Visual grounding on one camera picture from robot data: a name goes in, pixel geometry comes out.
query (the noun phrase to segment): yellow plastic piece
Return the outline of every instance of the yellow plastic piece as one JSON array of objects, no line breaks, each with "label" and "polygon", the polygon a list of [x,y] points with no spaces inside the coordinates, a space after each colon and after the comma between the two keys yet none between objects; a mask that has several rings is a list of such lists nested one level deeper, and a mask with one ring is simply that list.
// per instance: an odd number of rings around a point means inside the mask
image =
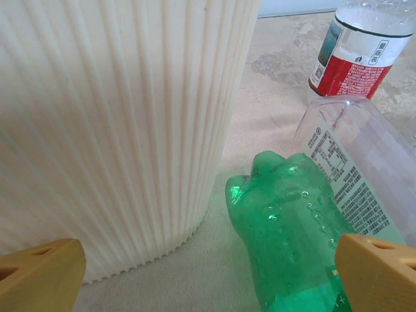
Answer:
[{"label": "yellow plastic piece", "polygon": [[416,249],[343,235],[335,264],[354,312],[416,312]]},{"label": "yellow plastic piece", "polygon": [[0,257],[0,311],[72,311],[85,268],[84,250],[76,239]]}]

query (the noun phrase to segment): white wall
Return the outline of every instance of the white wall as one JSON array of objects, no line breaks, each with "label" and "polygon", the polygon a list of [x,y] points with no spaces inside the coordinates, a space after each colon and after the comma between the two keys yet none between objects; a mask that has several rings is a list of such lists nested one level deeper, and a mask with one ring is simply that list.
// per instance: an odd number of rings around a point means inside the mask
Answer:
[{"label": "white wall", "polygon": [[259,17],[334,11],[342,0],[263,0]]}]

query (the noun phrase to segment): white ribbed container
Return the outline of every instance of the white ribbed container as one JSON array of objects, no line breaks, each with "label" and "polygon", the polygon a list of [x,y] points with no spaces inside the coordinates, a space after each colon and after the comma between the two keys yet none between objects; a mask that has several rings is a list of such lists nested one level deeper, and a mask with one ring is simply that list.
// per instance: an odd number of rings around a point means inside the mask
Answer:
[{"label": "white ribbed container", "polygon": [[85,281],[204,215],[261,0],[0,2],[0,254],[80,239]]}]

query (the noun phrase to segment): water bottle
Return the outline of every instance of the water bottle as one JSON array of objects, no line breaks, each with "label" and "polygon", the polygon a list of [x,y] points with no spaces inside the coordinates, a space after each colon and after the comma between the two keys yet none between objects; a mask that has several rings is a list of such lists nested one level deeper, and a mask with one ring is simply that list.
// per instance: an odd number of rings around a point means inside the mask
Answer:
[{"label": "water bottle", "polygon": [[416,28],[416,0],[344,1],[309,77],[308,103],[319,96],[371,98]]},{"label": "water bottle", "polygon": [[354,230],[310,158],[260,153],[250,176],[227,181],[226,201],[263,311],[351,312],[334,256],[340,236]]}]

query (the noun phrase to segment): marble countertop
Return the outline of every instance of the marble countertop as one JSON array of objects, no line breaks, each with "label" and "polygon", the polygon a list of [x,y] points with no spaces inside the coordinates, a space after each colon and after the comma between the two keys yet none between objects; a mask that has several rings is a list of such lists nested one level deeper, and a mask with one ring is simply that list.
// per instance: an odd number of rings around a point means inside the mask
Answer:
[{"label": "marble countertop", "polygon": [[[207,214],[167,257],[82,287],[74,311],[260,311],[245,247],[228,220],[227,178],[247,174],[254,155],[287,156],[307,108],[307,78],[333,13],[259,19]],[[373,97],[401,131],[416,128],[416,40]]]}]

